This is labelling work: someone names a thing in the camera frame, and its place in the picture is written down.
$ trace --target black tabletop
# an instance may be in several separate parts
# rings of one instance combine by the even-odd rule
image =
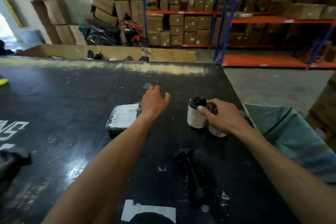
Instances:
[[[219,98],[243,110],[215,64],[0,58],[0,78],[9,79],[0,87],[0,140],[30,150],[33,160],[2,192],[0,223],[41,222],[111,140],[105,125],[113,108],[139,102],[146,83],[159,84],[171,101],[144,143],[125,185],[126,199],[176,208],[177,223],[297,222],[242,143],[189,128],[191,97]],[[186,178],[174,161],[184,148],[194,150],[206,207],[191,206]],[[114,223],[123,207],[121,201]]]

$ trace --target storage rack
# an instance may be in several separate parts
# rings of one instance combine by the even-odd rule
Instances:
[[[218,1],[215,0],[214,4],[214,11],[217,11],[218,8]],[[256,67],[256,66],[268,66],[268,67],[292,67],[292,68],[304,68],[305,70],[309,68],[336,68],[336,63],[326,62],[323,61],[321,63],[314,63],[315,58],[317,57],[318,53],[320,52],[321,48],[325,44],[325,42],[329,39],[334,27],[336,26],[336,21],[334,20],[293,20],[290,18],[283,18],[280,16],[265,16],[265,15],[256,15],[251,18],[243,18],[243,19],[233,19],[234,11],[236,9],[238,0],[232,1],[231,12],[229,17],[227,17],[227,2],[224,2],[224,9],[222,12],[194,12],[194,11],[147,11],[146,10],[146,3],[145,0],[143,2],[143,9],[144,9],[144,17],[145,17],[145,33],[146,38],[148,38],[148,31],[147,31],[147,20],[146,14],[187,14],[187,15],[212,15],[212,24],[211,24],[211,35],[210,35],[210,42],[208,45],[182,45],[181,47],[193,47],[193,48],[215,48],[215,55],[214,60],[221,66],[247,66],[247,67]],[[219,27],[219,32],[217,36],[217,43],[216,45],[211,45],[212,37],[215,28],[215,17],[217,15],[221,15],[221,22]],[[220,35],[223,29],[223,24],[225,21],[225,39],[222,45],[220,45]],[[229,33],[232,24],[236,23],[319,23],[319,24],[330,24],[330,28],[321,40],[321,42],[317,45],[315,51],[312,53],[309,61],[304,63],[292,56],[278,56],[278,55],[244,55],[244,54],[234,54],[234,55],[226,55],[226,48],[228,46],[229,40]],[[271,48],[274,49],[276,46],[273,45],[262,45],[262,44],[254,44],[254,45],[242,45],[242,46],[229,46],[229,47],[238,47],[238,48]]]

